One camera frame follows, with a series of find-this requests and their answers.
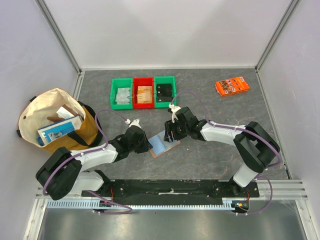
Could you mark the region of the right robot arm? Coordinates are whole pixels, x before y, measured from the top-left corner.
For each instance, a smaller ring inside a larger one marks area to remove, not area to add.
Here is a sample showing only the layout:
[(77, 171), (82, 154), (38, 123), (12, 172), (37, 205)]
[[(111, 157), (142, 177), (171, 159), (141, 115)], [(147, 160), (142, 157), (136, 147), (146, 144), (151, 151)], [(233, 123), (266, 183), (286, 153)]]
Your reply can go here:
[(168, 112), (171, 119), (164, 123), (164, 141), (179, 141), (189, 136), (194, 140), (219, 142), (237, 148), (243, 164), (229, 184), (229, 191), (235, 197), (242, 196), (249, 183), (272, 166), (274, 158), (278, 159), (278, 163), (282, 162), (279, 145), (257, 122), (238, 126), (199, 120), (189, 107), (171, 103)]

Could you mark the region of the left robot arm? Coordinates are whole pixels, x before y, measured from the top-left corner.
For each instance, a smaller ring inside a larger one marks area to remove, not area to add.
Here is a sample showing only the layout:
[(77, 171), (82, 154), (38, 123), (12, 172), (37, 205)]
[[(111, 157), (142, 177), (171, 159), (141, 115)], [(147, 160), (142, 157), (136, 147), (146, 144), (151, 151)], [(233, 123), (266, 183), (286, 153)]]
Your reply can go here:
[(130, 153), (146, 153), (152, 148), (142, 128), (133, 125), (124, 134), (109, 140), (107, 145), (72, 151), (58, 148), (35, 177), (43, 187), (42, 194), (54, 201), (74, 191), (90, 190), (103, 197), (110, 192), (109, 179), (102, 172), (89, 169), (118, 162)]

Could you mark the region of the tan leather card holder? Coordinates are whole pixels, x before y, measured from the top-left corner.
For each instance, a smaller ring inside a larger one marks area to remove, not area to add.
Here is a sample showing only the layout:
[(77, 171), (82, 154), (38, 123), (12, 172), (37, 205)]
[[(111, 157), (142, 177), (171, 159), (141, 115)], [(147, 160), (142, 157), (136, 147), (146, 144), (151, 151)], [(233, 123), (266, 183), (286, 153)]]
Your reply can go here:
[(169, 151), (174, 148), (178, 144), (180, 144), (179, 140), (174, 140), (173, 142), (164, 141), (165, 131), (159, 132), (153, 137), (149, 138), (148, 141), (152, 145), (152, 149), (150, 150), (153, 158), (157, 158), (161, 154)]

